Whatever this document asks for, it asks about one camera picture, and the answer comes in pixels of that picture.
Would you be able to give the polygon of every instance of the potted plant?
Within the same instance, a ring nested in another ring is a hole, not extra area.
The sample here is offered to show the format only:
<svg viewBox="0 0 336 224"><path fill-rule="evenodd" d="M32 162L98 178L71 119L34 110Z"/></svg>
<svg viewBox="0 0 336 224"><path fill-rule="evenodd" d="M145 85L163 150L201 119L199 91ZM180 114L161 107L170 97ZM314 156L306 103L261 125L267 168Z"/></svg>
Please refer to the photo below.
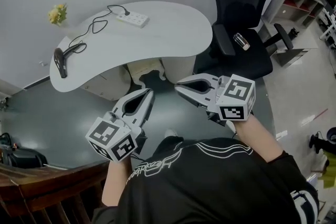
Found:
<svg viewBox="0 0 336 224"><path fill-rule="evenodd" d="M60 27L70 40L73 40L77 35L75 28L71 27L66 21L67 8L67 4L55 5L54 8L48 12L48 19L50 23Z"/></svg>

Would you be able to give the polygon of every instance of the black cable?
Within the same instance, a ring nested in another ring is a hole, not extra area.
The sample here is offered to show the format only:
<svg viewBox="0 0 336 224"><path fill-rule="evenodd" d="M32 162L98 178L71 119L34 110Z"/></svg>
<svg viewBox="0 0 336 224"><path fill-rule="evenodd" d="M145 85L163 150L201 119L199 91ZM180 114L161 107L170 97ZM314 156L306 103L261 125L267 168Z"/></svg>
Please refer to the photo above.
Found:
<svg viewBox="0 0 336 224"><path fill-rule="evenodd" d="M85 36L85 35L90 31L90 27L91 27L91 26L92 26L92 33L93 33L93 34L98 34L99 32L103 31L104 28L107 26L107 24L108 24L109 22L108 22L107 20L97 20L97 19L104 18L104 17L106 17L106 16L112 14L113 11L112 11L111 7L122 7L122 8L125 10L125 15L126 15L126 16L130 15L130 12L129 12L125 7L123 7L123 6L120 6L120 5L108 5L108 6L107 6L107 9L108 9L110 12L108 12L108 13L105 14L105 15L98 16L98 17L94 18L94 19L92 20L92 23L89 25L88 30L85 32L85 34L82 34L82 35L80 35L80 36L74 38L74 39L69 43L69 46L68 46L68 47L70 48L70 45L71 45L77 38L80 38L80 37L82 37L82 36ZM94 28L95 28L95 27L94 27L94 26L95 26L95 25L94 25L95 23L105 23L105 24L104 24L104 26L103 26L99 31L96 31L96 32L95 32L95 31L94 31L94 30L95 30L95 29L94 29ZM74 50L74 53L76 53L76 54L80 54L80 53L83 52L83 51L86 49L86 47L87 47L87 44L84 43L83 40L79 41L77 44L79 44L79 43L83 43L83 45L85 45L85 47L84 47L84 49L81 50L81 51Z"/></svg>
<svg viewBox="0 0 336 224"><path fill-rule="evenodd" d="M136 155L134 155L134 154L131 154L131 158L134 158L134 159L137 159L137 160L139 160L139 161L145 161L144 159L141 159L141 158L139 158L138 156L136 156Z"/></svg>
<svg viewBox="0 0 336 224"><path fill-rule="evenodd" d="M321 135L322 140L328 140L328 139L326 139L326 138L323 138L321 131L317 131L317 138L319 138L319 133L320 133L320 135Z"/></svg>

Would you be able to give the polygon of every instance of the hair dryer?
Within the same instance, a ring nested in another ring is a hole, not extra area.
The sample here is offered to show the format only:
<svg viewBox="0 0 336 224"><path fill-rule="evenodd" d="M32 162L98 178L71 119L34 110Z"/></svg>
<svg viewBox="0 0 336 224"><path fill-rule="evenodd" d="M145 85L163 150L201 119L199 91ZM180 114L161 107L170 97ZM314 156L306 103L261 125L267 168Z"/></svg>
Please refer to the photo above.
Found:
<svg viewBox="0 0 336 224"><path fill-rule="evenodd" d="M76 45L71 46L70 48L66 49L64 52L57 48L54 51L54 62L57 66L57 69L59 71L59 74L61 75L61 78L67 77L67 67L66 67L66 58L71 54L71 52L74 52L74 50L78 49L81 46L86 46L86 43L78 43Z"/></svg>

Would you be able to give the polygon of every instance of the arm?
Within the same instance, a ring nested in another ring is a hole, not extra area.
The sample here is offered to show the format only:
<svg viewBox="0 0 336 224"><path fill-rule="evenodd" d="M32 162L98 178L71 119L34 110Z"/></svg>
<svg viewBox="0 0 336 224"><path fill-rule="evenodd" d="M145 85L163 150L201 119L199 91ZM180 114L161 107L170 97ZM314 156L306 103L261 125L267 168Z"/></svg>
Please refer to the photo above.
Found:
<svg viewBox="0 0 336 224"><path fill-rule="evenodd" d="M271 162L284 151L276 139L251 114L247 121L233 122L237 135L255 150L266 162Z"/></svg>
<svg viewBox="0 0 336 224"><path fill-rule="evenodd" d="M224 25L214 25L213 26L214 36L217 40L218 46L222 53L226 56L236 55L229 35L224 27Z"/></svg>
<svg viewBox="0 0 336 224"><path fill-rule="evenodd" d="M290 40L290 37L286 33L286 31L284 30L284 28L280 24L274 24L274 27L276 28L276 30L278 31L278 33L264 42L265 48L268 47L268 46L270 46L270 45L275 44L279 40L282 40L283 43L285 44L285 46L287 47L287 49L291 50L293 48L293 43Z"/></svg>
<svg viewBox="0 0 336 224"><path fill-rule="evenodd" d="M106 206L117 206L121 194L126 186L127 179L132 173L131 158L126 157L123 161L110 162L104 185L102 202Z"/></svg>

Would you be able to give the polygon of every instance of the gray floor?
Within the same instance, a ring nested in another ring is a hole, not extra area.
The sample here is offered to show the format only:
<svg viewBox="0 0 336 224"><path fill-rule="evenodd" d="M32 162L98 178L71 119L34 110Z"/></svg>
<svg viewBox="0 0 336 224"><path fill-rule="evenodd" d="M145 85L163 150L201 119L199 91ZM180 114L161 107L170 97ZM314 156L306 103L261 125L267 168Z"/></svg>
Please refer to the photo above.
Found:
<svg viewBox="0 0 336 224"><path fill-rule="evenodd" d="M208 121L202 108L196 108L174 92L155 72L145 76L155 92L155 103L144 129L148 137L140 155L150 157L162 141L166 129L175 129L186 139L232 137L228 127ZM264 81L257 81L256 117L274 133L272 111ZM56 91L50 81L14 95L3 114L3 132L21 147L44 154L49 164L77 167L102 159L85 140L85 134L98 116L113 108L114 102L77 89Z"/></svg>

